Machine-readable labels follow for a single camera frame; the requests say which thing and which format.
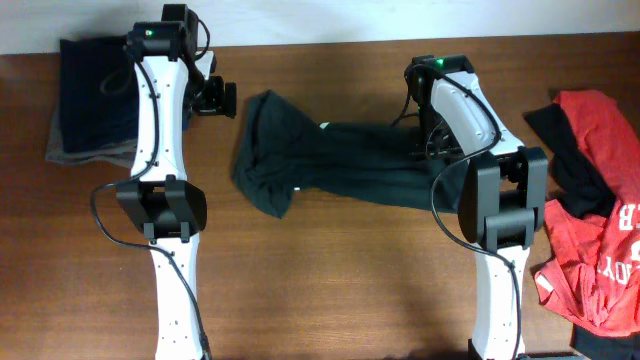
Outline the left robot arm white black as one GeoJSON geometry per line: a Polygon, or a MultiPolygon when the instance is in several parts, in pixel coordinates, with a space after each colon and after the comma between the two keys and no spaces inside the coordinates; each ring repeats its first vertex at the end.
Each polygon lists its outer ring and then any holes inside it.
{"type": "Polygon", "coordinates": [[[207,222],[204,192],[188,180],[183,130],[192,115],[235,117],[237,86],[216,75],[211,50],[198,49],[204,24],[185,4],[166,4],[155,22],[128,33],[138,89],[138,138],[131,177],[116,199],[144,237],[156,281],[158,359],[208,359],[197,304],[196,261],[207,222]]]}

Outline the dark green t-shirt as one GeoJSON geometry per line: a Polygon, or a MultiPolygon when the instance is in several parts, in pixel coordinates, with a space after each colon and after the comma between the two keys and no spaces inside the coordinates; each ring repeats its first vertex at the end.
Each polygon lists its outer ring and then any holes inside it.
{"type": "Polygon", "coordinates": [[[263,213],[282,218],[296,190],[442,213],[458,210],[467,167],[416,160],[420,130],[315,123],[273,90],[252,97],[232,180],[263,213]]]}

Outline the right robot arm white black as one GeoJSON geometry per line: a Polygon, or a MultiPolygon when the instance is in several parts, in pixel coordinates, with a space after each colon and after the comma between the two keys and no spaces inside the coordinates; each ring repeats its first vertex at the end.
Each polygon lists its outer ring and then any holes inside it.
{"type": "Polygon", "coordinates": [[[423,134],[443,125],[454,139],[453,144],[424,142],[426,156],[450,162],[435,185],[456,167],[467,168],[458,205],[462,235],[456,242],[475,256],[476,318],[469,356],[523,359],[522,282],[543,223],[547,157],[502,123],[466,56],[416,56],[404,78],[423,134]]]}

